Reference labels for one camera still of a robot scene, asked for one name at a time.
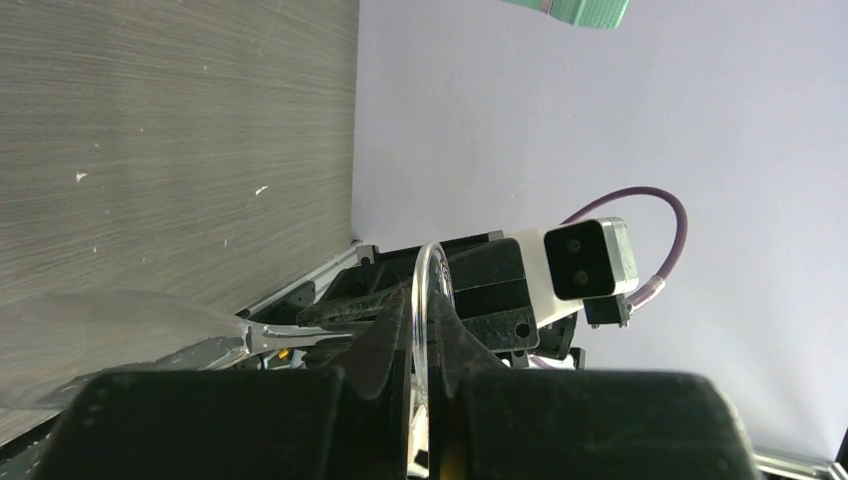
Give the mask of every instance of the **wood grain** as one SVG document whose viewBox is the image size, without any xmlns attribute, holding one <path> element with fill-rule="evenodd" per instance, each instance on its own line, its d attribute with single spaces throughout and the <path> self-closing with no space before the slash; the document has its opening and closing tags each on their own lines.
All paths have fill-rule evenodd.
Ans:
<svg viewBox="0 0 848 480">
<path fill-rule="evenodd" d="M 347 248 L 357 19 L 1 1 L 0 299 L 121 287 L 235 312 Z M 0 444 L 43 416 L 0 412 Z"/>
</svg>

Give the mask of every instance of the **green ribbed cap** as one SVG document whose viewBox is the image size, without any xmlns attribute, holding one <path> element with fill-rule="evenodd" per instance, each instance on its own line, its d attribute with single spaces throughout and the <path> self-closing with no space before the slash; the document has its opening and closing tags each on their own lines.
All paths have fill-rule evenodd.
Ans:
<svg viewBox="0 0 848 480">
<path fill-rule="evenodd" d="M 630 0 L 504 0 L 548 13 L 576 27 L 618 28 Z"/>
</svg>

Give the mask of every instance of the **black camera face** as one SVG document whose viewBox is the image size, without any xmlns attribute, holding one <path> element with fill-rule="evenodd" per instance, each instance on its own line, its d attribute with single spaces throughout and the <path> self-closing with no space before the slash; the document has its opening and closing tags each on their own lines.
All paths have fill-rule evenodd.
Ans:
<svg viewBox="0 0 848 480">
<path fill-rule="evenodd" d="M 615 291 L 603 226 L 588 221 L 545 234 L 554 293 L 560 300 L 611 295 Z"/>
</svg>

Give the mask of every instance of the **wall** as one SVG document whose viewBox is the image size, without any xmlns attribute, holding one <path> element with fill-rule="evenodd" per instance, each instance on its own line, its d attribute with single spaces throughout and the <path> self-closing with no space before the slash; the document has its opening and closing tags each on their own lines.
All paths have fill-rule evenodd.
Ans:
<svg viewBox="0 0 848 480">
<path fill-rule="evenodd" d="M 141 288 L 235 313 L 348 248 L 357 13 L 0 2 L 0 299 Z M 0 412 L 0 444 L 38 418 Z"/>
<path fill-rule="evenodd" d="M 631 2 L 617 31 L 493 0 L 363 0 L 353 225 L 384 250 L 676 192 L 690 241 L 592 367 L 713 379 L 758 444 L 832 458 L 848 424 L 848 3 Z M 625 218 L 642 278 L 673 234 Z"/>
</svg>

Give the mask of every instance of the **white wall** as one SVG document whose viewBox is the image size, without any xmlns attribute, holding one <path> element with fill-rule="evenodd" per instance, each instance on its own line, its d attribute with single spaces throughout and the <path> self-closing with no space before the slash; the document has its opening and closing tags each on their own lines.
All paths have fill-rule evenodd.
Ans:
<svg viewBox="0 0 848 480">
<path fill-rule="evenodd" d="M 592 367 L 687 370 L 755 443 L 832 458 L 848 424 L 848 2 L 635 0 L 616 31 L 493 0 L 362 0 L 355 233 L 384 250 L 554 224 L 633 184 L 690 241 Z M 642 278 L 671 211 L 628 221 Z"/>
</svg>

